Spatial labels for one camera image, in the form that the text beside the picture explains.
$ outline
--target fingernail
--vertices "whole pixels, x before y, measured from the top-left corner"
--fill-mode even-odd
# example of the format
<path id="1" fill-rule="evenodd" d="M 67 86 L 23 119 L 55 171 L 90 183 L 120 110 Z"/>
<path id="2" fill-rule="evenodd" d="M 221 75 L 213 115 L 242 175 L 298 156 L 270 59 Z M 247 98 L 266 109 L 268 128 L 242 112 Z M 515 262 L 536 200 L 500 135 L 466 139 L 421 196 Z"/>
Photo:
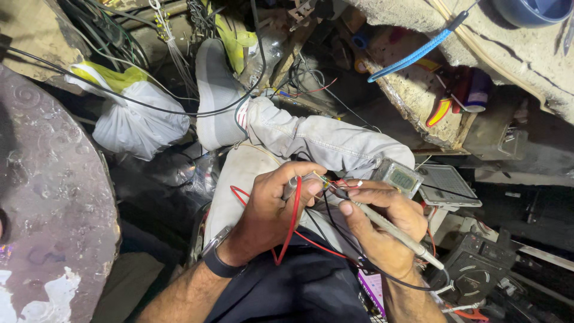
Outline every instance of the fingernail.
<path id="1" fill-rule="evenodd" d="M 309 193 L 315 195 L 317 193 L 319 193 L 319 191 L 323 188 L 323 185 L 319 184 L 319 183 L 312 183 L 311 185 L 309 185 Z"/>
<path id="2" fill-rule="evenodd" d="M 339 205 L 339 210 L 341 210 L 345 216 L 350 216 L 351 213 L 353 213 L 353 207 L 350 203 L 341 203 Z"/>

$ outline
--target white plastic bag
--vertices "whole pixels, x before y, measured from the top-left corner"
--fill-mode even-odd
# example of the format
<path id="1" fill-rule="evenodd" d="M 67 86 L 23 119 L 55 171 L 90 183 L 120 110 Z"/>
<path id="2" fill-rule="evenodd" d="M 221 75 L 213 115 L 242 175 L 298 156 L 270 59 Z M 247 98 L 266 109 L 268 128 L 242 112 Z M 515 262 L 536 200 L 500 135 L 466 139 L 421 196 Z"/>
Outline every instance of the white plastic bag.
<path id="1" fill-rule="evenodd" d="M 70 65 L 70 68 L 84 70 L 102 87 L 110 89 L 104 77 L 96 69 L 83 64 Z M 188 116 L 142 106 L 97 89 L 69 75 L 66 75 L 66 81 L 113 102 L 110 108 L 107 110 L 104 108 L 92 134 L 98 144 L 113 152 L 127 152 L 137 158 L 150 161 L 156 153 L 181 139 L 189 128 Z M 135 82 L 123 89 L 120 94 L 165 110 L 184 112 L 181 104 L 148 81 Z"/>

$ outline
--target blue container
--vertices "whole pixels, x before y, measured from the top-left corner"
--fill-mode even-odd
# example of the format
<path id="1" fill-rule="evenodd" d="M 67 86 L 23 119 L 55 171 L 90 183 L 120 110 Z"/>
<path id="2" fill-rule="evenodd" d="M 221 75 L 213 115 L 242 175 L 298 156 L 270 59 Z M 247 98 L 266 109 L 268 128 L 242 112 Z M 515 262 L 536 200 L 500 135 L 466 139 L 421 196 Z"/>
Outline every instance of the blue container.
<path id="1" fill-rule="evenodd" d="M 493 0 L 509 23 L 524 28 L 541 28 L 564 21 L 572 13 L 573 0 Z"/>

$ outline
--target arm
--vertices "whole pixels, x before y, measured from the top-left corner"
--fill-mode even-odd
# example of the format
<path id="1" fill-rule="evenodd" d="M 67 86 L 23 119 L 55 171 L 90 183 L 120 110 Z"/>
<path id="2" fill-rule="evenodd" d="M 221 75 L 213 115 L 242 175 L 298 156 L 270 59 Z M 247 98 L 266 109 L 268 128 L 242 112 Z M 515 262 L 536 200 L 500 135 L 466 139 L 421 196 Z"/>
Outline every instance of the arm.
<path id="1" fill-rule="evenodd" d="M 358 182 L 349 181 L 353 186 Z M 379 214 L 420 241 L 428 223 L 422 207 L 382 182 L 363 180 L 360 189 L 349 191 L 353 201 L 371 204 Z M 352 202 L 344 201 L 339 209 L 346 216 L 347 225 L 363 246 L 366 256 L 389 275 L 411 285 L 422 287 L 420 274 L 413 265 L 414 253 L 384 230 L 373 227 L 371 221 Z M 383 280 L 385 312 L 389 322 L 446 322 L 431 296 L 390 279 Z"/>
<path id="2" fill-rule="evenodd" d="M 257 176 L 241 219 L 217 247 L 219 258 L 238 267 L 283 244 L 294 208 L 294 197 L 287 202 L 281 200 L 283 188 L 292 177 L 312 171 L 325 174 L 327 170 L 315 163 L 288 162 L 273 172 Z M 305 205 L 314 203 L 313 196 L 321 189 L 318 180 L 302 184 L 298 218 Z M 215 275 L 204 262 L 197 263 L 154 299 L 138 322 L 203 322 L 230 281 Z"/>

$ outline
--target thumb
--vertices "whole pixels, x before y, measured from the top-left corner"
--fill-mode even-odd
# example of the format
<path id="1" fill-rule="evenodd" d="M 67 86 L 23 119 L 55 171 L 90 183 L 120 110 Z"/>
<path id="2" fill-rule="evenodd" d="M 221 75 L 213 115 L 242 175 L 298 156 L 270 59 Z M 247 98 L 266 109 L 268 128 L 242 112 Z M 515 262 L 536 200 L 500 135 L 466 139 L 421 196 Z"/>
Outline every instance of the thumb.
<path id="1" fill-rule="evenodd" d="M 323 189 L 323 183 L 317 179 L 306 180 L 301 183 L 301 198 L 299 199 L 299 212 L 307 205 L 317 193 Z"/>
<path id="2" fill-rule="evenodd" d="M 345 216 L 347 226 L 361 244 L 369 240 L 373 234 L 377 233 L 371 225 L 371 220 L 369 220 L 364 212 L 353 202 L 343 201 L 339 203 L 339 210 Z"/>

